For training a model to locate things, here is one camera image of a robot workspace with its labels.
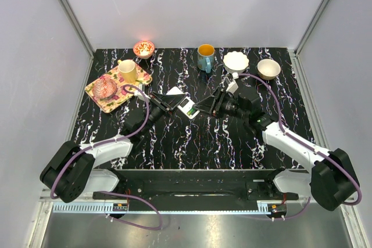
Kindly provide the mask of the white remote control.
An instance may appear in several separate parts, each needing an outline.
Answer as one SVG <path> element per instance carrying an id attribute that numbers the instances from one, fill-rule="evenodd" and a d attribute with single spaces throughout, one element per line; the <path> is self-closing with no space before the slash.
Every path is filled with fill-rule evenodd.
<path id="1" fill-rule="evenodd" d="M 198 114 L 199 110 L 196 110 L 193 105 L 195 104 L 183 91 L 181 91 L 177 87 L 172 87 L 168 92 L 167 95 L 184 95 L 181 103 L 178 105 L 178 109 L 182 112 L 186 117 L 190 120 L 194 119 Z"/>

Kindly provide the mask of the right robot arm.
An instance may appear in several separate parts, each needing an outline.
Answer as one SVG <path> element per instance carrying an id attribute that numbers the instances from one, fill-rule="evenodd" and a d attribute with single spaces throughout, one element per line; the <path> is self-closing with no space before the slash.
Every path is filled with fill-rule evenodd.
<path id="1" fill-rule="evenodd" d="M 305 172 L 275 171 L 271 181 L 264 185 L 267 197 L 278 199 L 284 193 L 296 193 L 312 197 L 321 207 L 333 211 L 360 192 L 352 162 L 344 150 L 322 148 L 282 126 L 262 109 L 260 98 L 252 88 L 238 94 L 219 88 L 193 108 L 215 118 L 228 115 L 241 120 L 247 132 L 305 169 Z"/>

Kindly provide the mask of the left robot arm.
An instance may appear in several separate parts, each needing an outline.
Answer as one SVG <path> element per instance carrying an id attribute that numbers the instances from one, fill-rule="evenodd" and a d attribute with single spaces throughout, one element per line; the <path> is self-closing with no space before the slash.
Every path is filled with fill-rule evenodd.
<path id="1" fill-rule="evenodd" d="M 116 158 L 126 157 L 142 146 L 144 135 L 164 115 L 172 114 L 185 99 L 185 94 L 152 92 L 145 98 L 146 114 L 136 114 L 126 125 L 125 135 L 116 135 L 92 144 L 64 142 L 46 167 L 40 181 L 51 190 L 51 198 L 70 203 L 86 192 L 94 177 L 106 177 L 103 189 L 114 199 L 126 192 L 126 185 L 112 172 L 95 174 L 93 169 Z"/>

